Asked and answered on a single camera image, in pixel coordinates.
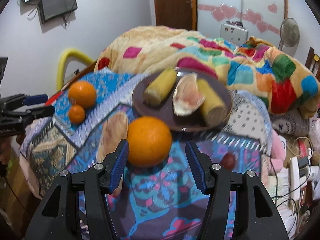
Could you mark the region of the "dark red grape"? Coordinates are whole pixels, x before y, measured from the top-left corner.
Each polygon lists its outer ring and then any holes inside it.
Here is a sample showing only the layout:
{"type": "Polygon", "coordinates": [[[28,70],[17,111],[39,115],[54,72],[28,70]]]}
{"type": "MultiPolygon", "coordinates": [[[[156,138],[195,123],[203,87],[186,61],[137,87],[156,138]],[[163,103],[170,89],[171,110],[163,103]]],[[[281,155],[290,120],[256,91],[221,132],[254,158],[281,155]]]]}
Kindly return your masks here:
{"type": "Polygon", "coordinates": [[[235,163],[236,158],[232,153],[226,153],[220,161],[220,165],[229,171],[232,171],[233,168],[235,168],[235,163]]]}

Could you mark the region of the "small tangerine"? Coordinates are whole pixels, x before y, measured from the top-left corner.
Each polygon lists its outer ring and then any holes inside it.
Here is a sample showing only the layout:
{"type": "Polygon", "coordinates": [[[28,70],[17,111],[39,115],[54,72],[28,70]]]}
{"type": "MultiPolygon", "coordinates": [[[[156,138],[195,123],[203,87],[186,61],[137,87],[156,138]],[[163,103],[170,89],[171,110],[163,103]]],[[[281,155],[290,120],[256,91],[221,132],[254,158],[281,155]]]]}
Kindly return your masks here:
{"type": "Polygon", "coordinates": [[[82,106],[72,105],[69,109],[68,117],[72,124],[79,125],[85,120],[86,113],[82,106]]]}

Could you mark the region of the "large orange with sticker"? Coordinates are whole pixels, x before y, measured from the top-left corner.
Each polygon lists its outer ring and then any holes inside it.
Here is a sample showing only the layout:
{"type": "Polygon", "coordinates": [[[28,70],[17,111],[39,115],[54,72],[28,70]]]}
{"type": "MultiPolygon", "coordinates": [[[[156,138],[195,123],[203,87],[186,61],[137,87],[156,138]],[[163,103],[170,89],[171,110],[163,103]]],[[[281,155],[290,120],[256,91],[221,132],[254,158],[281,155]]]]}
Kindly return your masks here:
{"type": "Polygon", "coordinates": [[[97,93],[95,87],[87,81],[73,83],[68,91],[68,99],[72,104],[80,105],[84,109],[95,105],[97,93]]]}

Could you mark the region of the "peeled pomelo segment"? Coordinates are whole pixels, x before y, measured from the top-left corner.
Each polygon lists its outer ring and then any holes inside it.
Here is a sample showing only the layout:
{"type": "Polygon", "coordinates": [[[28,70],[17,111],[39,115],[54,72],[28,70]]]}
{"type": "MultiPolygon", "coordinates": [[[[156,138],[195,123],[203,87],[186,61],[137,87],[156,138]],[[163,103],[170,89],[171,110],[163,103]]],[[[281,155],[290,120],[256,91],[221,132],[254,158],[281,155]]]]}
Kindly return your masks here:
{"type": "Polygon", "coordinates": [[[173,97],[173,109],[176,116],[189,116],[203,104],[205,97],[199,92],[197,74],[184,75],[180,78],[173,97]]]}

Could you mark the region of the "blue patterned patchwork quilt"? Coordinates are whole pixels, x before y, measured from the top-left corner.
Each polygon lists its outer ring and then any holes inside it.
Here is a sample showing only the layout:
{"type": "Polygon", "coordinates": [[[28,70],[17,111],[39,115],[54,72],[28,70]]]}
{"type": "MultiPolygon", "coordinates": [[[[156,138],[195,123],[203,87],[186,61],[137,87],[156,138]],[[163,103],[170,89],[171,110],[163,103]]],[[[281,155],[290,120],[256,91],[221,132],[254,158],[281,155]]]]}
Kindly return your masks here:
{"type": "Polygon", "coordinates": [[[208,196],[196,187],[185,156],[185,143],[195,140],[212,161],[235,157],[235,172],[266,171],[261,154],[269,153],[272,125],[264,103],[246,91],[230,91],[232,111],[218,129],[187,133],[165,130],[172,105],[152,121],[139,114],[132,93],[143,74],[100,70],[83,77],[97,91],[97,104],[80,125],[71,124],[66,92],[53,102],[55,114],[34,122],[21,146],[32,187],[44,196],[57,174],[82,172],[97,163],[104,123],[123,112],[127,116],[129,157],[123,187],[107,204],[121,239],[195,239],[202,225],[208,196]]]}

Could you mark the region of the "right yellow corn cob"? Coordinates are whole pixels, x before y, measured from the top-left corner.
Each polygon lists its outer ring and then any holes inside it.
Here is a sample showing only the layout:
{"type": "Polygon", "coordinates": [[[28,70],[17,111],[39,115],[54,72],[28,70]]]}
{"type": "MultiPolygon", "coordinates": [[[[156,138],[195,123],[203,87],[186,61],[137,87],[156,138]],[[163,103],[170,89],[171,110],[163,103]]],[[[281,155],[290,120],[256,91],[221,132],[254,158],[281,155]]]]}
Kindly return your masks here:
{"type": "Polygon", "coordinates": [[[227,106],[205,79],[198,79],[199,92],[205,97],[200,112],[207,126],[221,124],[227,116],[227,106]]]}

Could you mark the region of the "yellow corn cob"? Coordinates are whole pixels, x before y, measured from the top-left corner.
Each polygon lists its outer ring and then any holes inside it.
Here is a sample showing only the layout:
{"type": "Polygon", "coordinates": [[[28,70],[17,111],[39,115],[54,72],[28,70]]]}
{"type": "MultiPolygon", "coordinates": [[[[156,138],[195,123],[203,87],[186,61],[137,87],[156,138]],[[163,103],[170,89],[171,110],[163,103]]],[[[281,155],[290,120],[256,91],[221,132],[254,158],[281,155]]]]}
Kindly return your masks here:
{"type": "Polygon", "coordinates": [[[177,74],[173,69],[161,72],[144,90],[145,103],[150,106],[159,106],[172,90],[176,79],[177,74]]]}
{"type": "Polygon", "coordinates": [[[227,116],[227,106],[205,79],[198,79],[199,92],[205,97],[200,112],[207,126],[221,124],[227,116]]]}

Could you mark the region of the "yellow foam tube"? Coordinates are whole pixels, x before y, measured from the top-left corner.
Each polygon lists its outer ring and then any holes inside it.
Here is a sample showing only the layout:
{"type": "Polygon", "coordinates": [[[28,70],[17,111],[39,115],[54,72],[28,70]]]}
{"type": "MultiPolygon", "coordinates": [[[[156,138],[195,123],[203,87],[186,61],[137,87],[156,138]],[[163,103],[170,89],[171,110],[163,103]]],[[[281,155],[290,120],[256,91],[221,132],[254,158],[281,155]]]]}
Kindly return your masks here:
{"type": "Polygon", "coordinates": [[[65,49],[58,62],[57,78],[56,78],[56,91],[60,91],[65,84],[65,76],[68,72],[67,68],[71,66],[72,62],[80,63],[84,66],[90,66],[94,60],[76,48],[65,49]]]}

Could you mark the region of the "left yellow corn cob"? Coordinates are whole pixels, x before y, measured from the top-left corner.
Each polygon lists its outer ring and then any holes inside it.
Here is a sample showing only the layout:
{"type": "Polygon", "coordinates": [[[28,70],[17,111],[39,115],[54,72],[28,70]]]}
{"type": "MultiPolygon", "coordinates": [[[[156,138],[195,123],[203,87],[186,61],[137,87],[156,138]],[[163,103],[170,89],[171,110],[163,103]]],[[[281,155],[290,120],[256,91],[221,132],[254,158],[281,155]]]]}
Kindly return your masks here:
{"type": "Polygon", "coordinates": [[[173,69],[161,72],[144,90],[145,103],[150,106],[159,106],[172,90],[176,79],[177,74],[173,69]]]}

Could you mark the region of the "colourful patchwork fleece blanket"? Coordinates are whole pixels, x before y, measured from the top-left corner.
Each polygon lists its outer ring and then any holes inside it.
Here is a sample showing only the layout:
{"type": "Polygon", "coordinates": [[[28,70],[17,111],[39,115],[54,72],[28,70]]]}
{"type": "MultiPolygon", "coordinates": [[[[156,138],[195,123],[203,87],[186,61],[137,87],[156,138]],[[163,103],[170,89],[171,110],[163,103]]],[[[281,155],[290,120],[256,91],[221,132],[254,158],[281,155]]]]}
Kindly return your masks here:
{"type": "Polygon", "coordinates": [[[319,107],[319,81],[312,72],[256,37],[237,46],[198,31],[140,26],[116,38],[95,65],[96,70],[131,74],[180,67],[201,70],[229,89],[250,92],[271,114],[299,109],[301,116],[309,119],[319,107]]]}

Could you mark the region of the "white metal case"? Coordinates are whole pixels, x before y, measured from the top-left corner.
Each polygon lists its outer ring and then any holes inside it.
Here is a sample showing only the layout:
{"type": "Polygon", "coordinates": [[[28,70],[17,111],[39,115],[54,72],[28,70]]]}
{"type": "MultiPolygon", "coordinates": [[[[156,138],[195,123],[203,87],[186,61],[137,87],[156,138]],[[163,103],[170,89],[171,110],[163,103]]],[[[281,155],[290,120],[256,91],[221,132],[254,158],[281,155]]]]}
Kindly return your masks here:
{"type": "Polygon", "coordinates": [[[220,37],[236,45],[244,44],[248,39],[248,30],[239,21],[226,21],[221,24],[220,37]]]}

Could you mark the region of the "wooden bed headboard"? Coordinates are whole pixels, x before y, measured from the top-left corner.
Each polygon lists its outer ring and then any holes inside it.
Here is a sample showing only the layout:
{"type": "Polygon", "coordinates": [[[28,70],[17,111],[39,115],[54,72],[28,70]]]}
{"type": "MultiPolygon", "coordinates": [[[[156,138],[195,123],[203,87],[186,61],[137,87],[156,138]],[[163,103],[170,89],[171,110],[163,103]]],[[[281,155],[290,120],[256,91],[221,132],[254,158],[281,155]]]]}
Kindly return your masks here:
{"type": "Polygon", "coordinates": [[[316,77],[318,81],[320,81],[320,57],[315,53],[312,47],[309,48],[308,56],[306,59],[305,66],[308,68],[312,74],[316,77]]]}

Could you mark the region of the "white standing fan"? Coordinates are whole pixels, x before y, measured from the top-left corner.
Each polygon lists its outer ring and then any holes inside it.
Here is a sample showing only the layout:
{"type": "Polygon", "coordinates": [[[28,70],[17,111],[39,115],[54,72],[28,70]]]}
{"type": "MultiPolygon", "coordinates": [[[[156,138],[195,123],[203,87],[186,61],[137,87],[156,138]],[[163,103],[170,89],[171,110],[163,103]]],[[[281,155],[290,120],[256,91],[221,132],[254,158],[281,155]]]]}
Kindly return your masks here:
{"type": "Polygon", "coordinates": [[[300,40],[298,23],[293,18],[285,18],[280,26],[280,42],[278,49],[294,54],[300,40]]]}

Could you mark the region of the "white wardrobe with hearts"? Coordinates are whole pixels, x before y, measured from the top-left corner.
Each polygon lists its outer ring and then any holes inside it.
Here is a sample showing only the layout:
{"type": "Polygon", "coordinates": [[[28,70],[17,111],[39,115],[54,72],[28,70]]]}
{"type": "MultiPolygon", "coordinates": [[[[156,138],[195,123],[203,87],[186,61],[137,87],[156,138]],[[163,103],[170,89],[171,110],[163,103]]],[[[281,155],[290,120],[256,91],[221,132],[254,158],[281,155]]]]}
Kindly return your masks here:
{"type": "Polygon", "coordinates": [[[242,22],[248,37],[278,46],[285,18],[285,0],[197,0],[197,30],[209,37],[220,36],[227,21],[242,22]]]}

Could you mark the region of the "brown wooden door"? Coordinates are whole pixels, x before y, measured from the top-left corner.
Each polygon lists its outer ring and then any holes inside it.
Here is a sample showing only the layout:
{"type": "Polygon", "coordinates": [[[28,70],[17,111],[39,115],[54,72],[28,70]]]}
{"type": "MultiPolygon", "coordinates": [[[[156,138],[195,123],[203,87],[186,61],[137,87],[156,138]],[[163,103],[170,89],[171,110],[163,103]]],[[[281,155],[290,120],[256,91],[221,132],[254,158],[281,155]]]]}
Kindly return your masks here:
{"type": "Polygon", "coordinates": [[[153,0],[157,25],[197,29],[197,0],[153,0]]]}

